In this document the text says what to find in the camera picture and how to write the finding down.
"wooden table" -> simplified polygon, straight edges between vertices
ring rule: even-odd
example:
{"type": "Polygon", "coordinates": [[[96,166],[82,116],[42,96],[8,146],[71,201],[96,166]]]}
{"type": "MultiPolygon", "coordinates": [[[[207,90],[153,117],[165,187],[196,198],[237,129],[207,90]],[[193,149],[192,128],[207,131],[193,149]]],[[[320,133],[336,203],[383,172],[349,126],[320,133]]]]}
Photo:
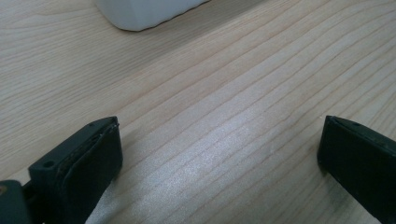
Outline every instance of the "wooden table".
{"type": "Polygon", "coordinates": [[[141,33],[92,0],[0,2],[0,178],[118,116],[88,223],[377,223],[322,173],[326,115],[396,138],[394,0],[213,0],[141,33]]]}

